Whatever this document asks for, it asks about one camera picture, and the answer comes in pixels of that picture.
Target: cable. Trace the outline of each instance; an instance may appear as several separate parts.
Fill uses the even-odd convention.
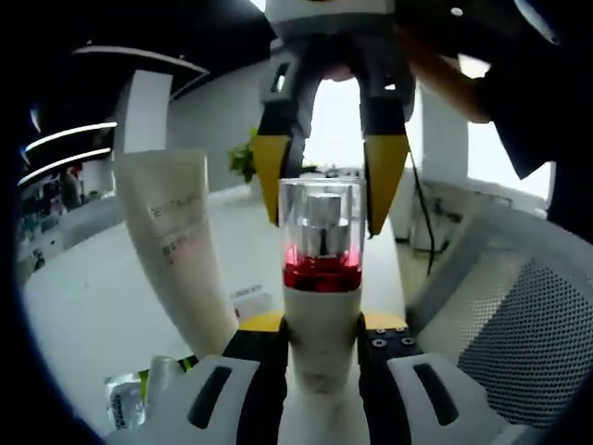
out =
[[[435,235],[433,234],[433,225],[430,223],[430,217],[428,216],[428,209],[426,208],[426,200],[424,198],[424,192],[422,185],[420,184],[420,177],[418,176],[418,169],[416,169],[416,162],[414,161],[414,155],[411,153],[411,167],[414,170],[414,182],[416,184],[416,190],[418,190],[418,199],[420,200],[420,207],[423,210],[424,221],[426,222],[426,228],[428,229],[428,236],[430,237],[430,253],[428,256],[428,269],[426,275],[430,275],[433,269],[433,263],[435,262]]]

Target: person's arm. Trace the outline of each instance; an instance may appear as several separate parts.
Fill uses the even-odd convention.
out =
[[[397,30],[396,33],[412,72],[423,84],[443,97],[468,121],[490,122],[491,118],[478,98],[478,80],[471,79],[450,66],[409,33],[402,30]]]

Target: gray chair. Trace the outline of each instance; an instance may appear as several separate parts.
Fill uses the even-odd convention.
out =
[[[497,204],[464,218],[410,328],[486,388],[507,421],[548,426],[593,363],[593,246]]]

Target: white cosmetic tube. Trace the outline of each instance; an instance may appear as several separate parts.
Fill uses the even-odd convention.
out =
[[[238,326],[221,291],[206,165],[202,150],[164,150],[119,154],[114,166],[117,197],[146,277],[198,359],[222,354]]]

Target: green plant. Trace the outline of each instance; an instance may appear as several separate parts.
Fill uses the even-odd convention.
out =
[[[251,130],[251,136],[257,134],[257,129]],[[256,167],[253,162],[253,151],[251,151],[250,143],[236,146],[229,152],[229,168],[231,172],[243,176],[246,184],[249,184],[256,173]]]

